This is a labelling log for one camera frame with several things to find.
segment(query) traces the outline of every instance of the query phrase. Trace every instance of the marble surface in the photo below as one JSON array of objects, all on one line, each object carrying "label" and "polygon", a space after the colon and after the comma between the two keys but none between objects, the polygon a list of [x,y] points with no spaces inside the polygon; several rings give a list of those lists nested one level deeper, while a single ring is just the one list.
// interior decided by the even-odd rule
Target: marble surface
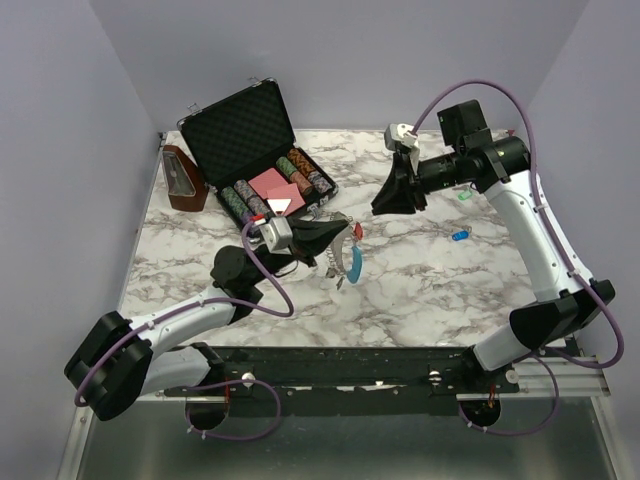
[{"label": "marble surface", "polygon": [[[325,278],[327,259],[282,279],[296,306],[293,318],[260,312],[196,340],[252,346],[471,345],[533,301],[524,264],[484,197],[460,201],[460,190],[429,196],[425,212],[373,217],[370,202],[385,181],[391,154],[382,134],[297,131],[298,144],[336,180],[340,192],[325,209],[362,223],[364,267],[356,285]],[[421,158],[446,151],[439,133],[420,137]],[[188,149],[170,132],[168,143]],[[472,227],[469,239],[451,234]],[[217,250],[240,244],[239,233],[213,195],[200,213],[172,210],[160,168],[130,274],[123,313],[168,307],[211,281]],[[268,282],[261,304],[285,309]]]}]

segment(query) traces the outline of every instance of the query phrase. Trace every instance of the blue object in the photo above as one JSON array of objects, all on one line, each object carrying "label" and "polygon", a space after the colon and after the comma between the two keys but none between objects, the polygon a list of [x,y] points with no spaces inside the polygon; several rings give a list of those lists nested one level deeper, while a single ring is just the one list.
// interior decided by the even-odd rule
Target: blue object
[{"label": "blue object", "polygon": [[469,238],[469,232],[467,232],[466,230],[461,230],[451,235],[451,238],[453,238],[456,242],[459,242],[460,240]]},{"label": "blue object", "polygon": [[347,272],[347,280],[349,280],[349,283],[356,283],[362,273],[362,250],[354,245],[351,247],[351,253],[353,254],[353,263],[351,264],[351,269]]}]

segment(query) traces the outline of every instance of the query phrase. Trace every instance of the black foam lining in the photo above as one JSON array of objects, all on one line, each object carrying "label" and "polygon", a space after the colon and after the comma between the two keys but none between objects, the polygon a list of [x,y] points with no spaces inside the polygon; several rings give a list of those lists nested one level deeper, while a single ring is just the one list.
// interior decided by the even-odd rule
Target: black foam lining
[{"label": "black foam lining", "polygon": [[205,181],[221,189],[251,171],[264,171],[276,151],[295,140],[275,81],[265,80],[202,112],[187,117],[180,130]]}]

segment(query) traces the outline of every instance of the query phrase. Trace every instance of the gray wall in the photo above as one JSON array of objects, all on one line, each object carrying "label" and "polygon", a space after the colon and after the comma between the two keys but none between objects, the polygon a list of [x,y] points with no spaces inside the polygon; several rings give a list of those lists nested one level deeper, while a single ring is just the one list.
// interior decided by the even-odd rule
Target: gray wall
[{"label": "gray wall", "polygon": [[0,478],[55,478],[62,374],[116,307],[158,144],[85,0],[0,5]]},{"label": "gray wall", "polygon": [[[622,362],[607,370],[619,426],[640,473],[640,3],[592,0],[530,106],[542,181],[568,237],[599,278],[613,281]],[[582,337],[610,358],[600,318]]]},{"label": "gray wall", "polygon": [[[587,3],[90,1],[161,129],[251,76],[280,81],[296,127],[414,122],[442,89],[477,76],[528,103]],[[517,126],[508,102],[479,91],[493,125]]]}]

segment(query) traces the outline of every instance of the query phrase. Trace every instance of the black case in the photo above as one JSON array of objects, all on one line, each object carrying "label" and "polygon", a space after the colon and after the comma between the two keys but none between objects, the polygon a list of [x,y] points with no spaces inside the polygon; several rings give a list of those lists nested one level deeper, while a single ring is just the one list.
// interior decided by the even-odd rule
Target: black case
[{"label": "black case", "polygon": [[314,189],[303,197],[306,205],[289,216],[315,214],[338,193],[333,179],[295,144],[296,137],[282,93],[273,78],[183,118],[178,122],[178,128],[205,182],[240,229],[241,220],[231,212],[220,192],[228,186],[233,188],[240,179],[248,181],[269,168],[276,168],[276,160],[286,157],[292,148],[302,152],[332,188],[324,194]]}]

